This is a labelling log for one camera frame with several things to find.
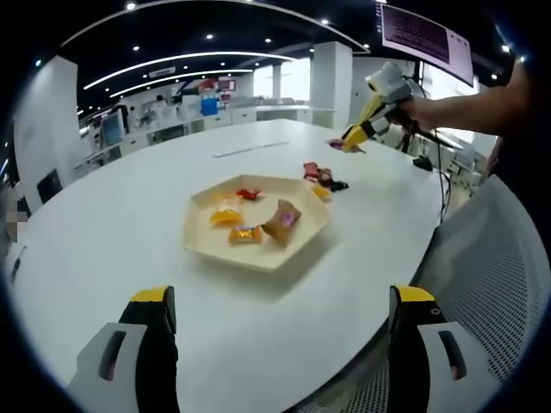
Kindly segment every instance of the white table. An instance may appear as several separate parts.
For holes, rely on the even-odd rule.
[[[28,222],[14,285],[30,339],[66,385],[78,352],[140,289],[176,290],[177,394],[187,413],[279,413],[322,386],[372,338],[392,284],[408,284],[440,213],[438,175],[375,142],[344,154],[335,131],[254,122],[171,140],[111,163]],[[223,152],[288,141],[215,158]],[[304,162],[350,189],[288,274],[204,262],[181,247],[189,196],[242,173],[300,178]]]

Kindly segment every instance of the blue object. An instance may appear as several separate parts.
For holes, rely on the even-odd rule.
[[[201,113],[203,116],[218,114],[218,100],[216,98],[203,99],[201,101]]]

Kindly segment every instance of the screen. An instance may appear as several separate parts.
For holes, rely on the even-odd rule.
[[[420,15],[380,6],[383,46],[426,60],[473,86],[471,47],[465,38]]]
[[[105,146],[118,144],[122,141],[122,124],[119,122],[119,112],[102,119],[103,142]]]

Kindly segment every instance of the hexagonal tray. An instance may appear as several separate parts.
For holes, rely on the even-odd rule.
[[[262,190],[258,200],[243,201],[242,225],[265,223],[276,212],[279,199],[292,202],[302,212],[287,247],[277,245],[265,232],[261,244],[231,246],[228,243],[230,228],[218,228],[210,224],[209,218],[216,206],[215,196],[235,194],[241,188]],[[303,180],[237,176],[191,197],[183,227],[183,246],[208,258],[271,272],[297,254],[327,225],[330,217],[324,203]]]

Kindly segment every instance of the human arm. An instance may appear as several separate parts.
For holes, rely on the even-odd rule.
[[[496,86],[478,95],[440,100],[414,98],[401,107],[425,131],[451,127],[503,135],[523,123],[529,110],[529,81],[516,64],[507,86]]]

